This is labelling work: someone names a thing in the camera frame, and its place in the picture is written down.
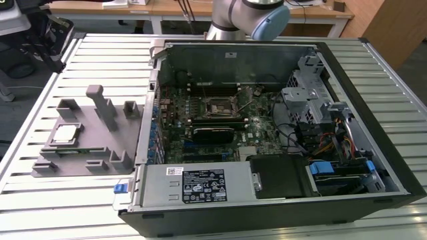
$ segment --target small circuit board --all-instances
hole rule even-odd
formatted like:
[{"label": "small circuit board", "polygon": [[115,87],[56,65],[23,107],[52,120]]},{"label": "small circuit board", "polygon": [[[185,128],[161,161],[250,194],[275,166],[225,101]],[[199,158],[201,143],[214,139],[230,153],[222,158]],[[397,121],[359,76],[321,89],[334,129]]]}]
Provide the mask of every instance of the small circuit board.
[{"label": "small circuit board", "polygon": [[[239,148],[250,146],[258,154],[285,152],[270,116],[271,92],[257,86],[239,86],[230,96],[209,87],[202,94],[191,90],[162,90],[165,163],[241,161]],[[206,138],[198,136],[203,131]]]}]

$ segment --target slotted metal table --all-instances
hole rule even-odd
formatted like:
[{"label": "slotted metal table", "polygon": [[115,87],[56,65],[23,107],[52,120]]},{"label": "slotted metal table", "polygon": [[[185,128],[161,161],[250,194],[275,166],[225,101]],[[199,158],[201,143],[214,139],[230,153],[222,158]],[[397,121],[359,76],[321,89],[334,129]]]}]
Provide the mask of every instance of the slotted metal table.
[{"label": "slotted metal table", "polygon": [[[103,85],[115,105],[146,103],[154,39],[202,39],[194,35],[87,34],[74,39],[63,61],[28,114],[0,163],[0,239],[141,240],[122,221],[113,203],[114,185],[133,175],[34,178],[32,165],[59,116],[62,98],[94,105],[89,85]],[[369,43],[358,39],[298,38],[326,42],[374,112],[415,176],[427,186],[427,108]],[[427,198],[382,210],[346,224],[230,232],[174,239],[426,239]]]}]

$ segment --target white sticker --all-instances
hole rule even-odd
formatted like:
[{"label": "white sticker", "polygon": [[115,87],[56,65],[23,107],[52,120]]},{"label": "white sticker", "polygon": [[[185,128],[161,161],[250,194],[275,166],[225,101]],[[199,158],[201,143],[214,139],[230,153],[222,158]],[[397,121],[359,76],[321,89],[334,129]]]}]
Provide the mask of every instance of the white sticker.
[{"label": "white sticker", "polygon": [[166,169],[166,175],[183,175],[183,167],[169,167]]},{"label": "white sticker", "polygon": [[149,14],[149,11],[131,11],[131,14]]}]

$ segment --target table leg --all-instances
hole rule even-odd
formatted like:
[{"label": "table leg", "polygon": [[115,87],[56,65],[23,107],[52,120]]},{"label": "table leg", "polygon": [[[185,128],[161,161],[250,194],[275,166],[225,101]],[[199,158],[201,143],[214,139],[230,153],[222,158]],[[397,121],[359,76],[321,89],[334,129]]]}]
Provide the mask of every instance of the table leg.
[{"label": "table leg", "polygon": [[329,32],[329,35],[327,35],[329,38],[339,38],[341,37],[347,22],[349,22],[347,18],[337,19],[337,22],[335,22],[335,24],[331,28],[331,31]]},{"label": "table leg", "polygon": [[162,32],[162,16],[151,16],[150,17],[150,21],[151,21],[151,25],[153,25],[153,33],[157,35],[161,35]]}]

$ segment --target power supply label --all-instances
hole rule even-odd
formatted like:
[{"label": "power supply label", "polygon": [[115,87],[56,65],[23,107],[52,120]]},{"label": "power supply label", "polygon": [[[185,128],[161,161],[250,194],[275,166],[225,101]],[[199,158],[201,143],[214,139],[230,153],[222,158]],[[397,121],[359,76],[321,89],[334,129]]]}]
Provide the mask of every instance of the power supply label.
[{"label": "power supply label", "polygon": [[182,201],[185,204],[226,202],[225,169],[183,171]]}]

